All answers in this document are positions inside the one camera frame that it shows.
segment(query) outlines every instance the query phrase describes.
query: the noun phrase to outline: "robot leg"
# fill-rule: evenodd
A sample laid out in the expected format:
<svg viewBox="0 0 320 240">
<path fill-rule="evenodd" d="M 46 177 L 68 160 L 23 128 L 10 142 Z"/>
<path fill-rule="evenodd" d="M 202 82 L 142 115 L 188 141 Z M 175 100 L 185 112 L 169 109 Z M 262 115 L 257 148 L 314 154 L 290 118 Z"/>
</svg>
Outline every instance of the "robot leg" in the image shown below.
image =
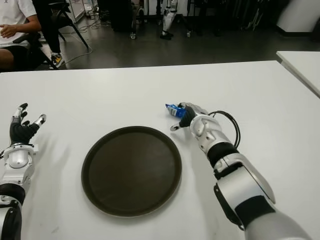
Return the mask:
<svg viewBox="0 0 320 240">
<path fill-rule="evenodd" d="M 163 15 L 163 29 L 160 38 L 171 40 L 171 38 L 174 36 L 173 34 L 169 33 L 169 29 L 171 28 L 171 25 L 177 15 L 177 8 L 178 0 L 169 0 Z"/>
</svg>

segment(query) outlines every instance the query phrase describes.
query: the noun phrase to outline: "blue object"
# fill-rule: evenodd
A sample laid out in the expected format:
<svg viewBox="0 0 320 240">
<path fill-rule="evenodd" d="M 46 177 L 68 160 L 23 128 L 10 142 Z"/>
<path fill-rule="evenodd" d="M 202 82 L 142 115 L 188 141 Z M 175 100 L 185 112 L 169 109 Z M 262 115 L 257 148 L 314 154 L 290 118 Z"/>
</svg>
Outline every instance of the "blue object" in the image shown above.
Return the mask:
<svg viewBox="0 0 320 240">
<path fill-rule="evenodd" d="M 186 113 L 186 110 L 182 107 L 178 107 L 175 104 L 166 104 L 165 107 L 168 109 L 172 116 L 182 119 Z"/>
</svg>

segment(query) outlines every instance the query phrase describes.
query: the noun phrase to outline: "caster wheel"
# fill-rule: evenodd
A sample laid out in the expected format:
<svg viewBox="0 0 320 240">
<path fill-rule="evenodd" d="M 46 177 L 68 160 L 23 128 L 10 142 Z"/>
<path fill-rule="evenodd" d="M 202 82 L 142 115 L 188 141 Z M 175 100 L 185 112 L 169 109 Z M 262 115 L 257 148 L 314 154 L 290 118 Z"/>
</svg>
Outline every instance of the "caster wheel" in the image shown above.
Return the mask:
<svg viewBox="0 0 320 240">
<path fill-rule="evenodd" d="M 130 34 L 130 38 L 131 38 L 132 40 L 135 40 L 135 39 L 137 38 L 137 35 L 136 35 L 135 33 L 131 33 L 131 34 Z"/>
</svg>

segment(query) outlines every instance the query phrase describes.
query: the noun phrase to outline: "floor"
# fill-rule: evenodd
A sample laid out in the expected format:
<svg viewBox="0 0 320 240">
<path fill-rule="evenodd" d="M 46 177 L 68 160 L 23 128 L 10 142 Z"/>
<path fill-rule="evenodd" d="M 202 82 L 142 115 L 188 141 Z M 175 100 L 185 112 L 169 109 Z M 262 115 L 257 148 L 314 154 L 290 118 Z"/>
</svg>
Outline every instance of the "floor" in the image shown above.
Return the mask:
<svg viewBox="0 0 320 240">
<path fill-rule="evenodd" d="M 80 21 L 78 27 L 97 23 L 96 20 Z M 61 29 L 66 42 L 60 41 L 61 51 L 68 62 L 90 53 L 71 27 Z M 159 38 L 161 26 L 147 23 L 137 31 L 137 39 L 128 33 L 115 33 L 110 26 L 94 25 L 82 31 L 90 45 L 90 54 L 78 57 L 62 69 L 130 68 L 168 65 L 212 64 L 228 62 L 276 60 L 276 51 L 320 51 L 320 43 L 307 37 L 283 37 L 275 30 L 226 31 L 221 37 L 205 29 L 203 36 L 195 33 L 187 38 L 186 29 L 180 22 L 171 28 L 172 40 Z"/>
</svg>

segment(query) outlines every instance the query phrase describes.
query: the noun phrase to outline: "sneaker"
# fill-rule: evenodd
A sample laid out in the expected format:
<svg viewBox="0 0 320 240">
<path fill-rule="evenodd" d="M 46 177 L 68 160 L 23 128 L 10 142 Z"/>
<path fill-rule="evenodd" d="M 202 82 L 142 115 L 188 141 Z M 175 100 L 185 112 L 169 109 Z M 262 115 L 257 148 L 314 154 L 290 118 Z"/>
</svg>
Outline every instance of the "sneaker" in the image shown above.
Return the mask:
<svg viewBox="0 0 320 240">
<path fill-rule="evenodd" d="M 168 31 L 162 31 L 160 38 L 165 40 L 171 40 L 174 35 Z"/>
<path fill-rule="evenodd" d="M 60 66 L 65 62 L 65 60 L 63 59 L 60 53 L 52 53 L 51 61 L 53 65 L 56 66 L 57 69 L 60 68 Z"/>
</svg>

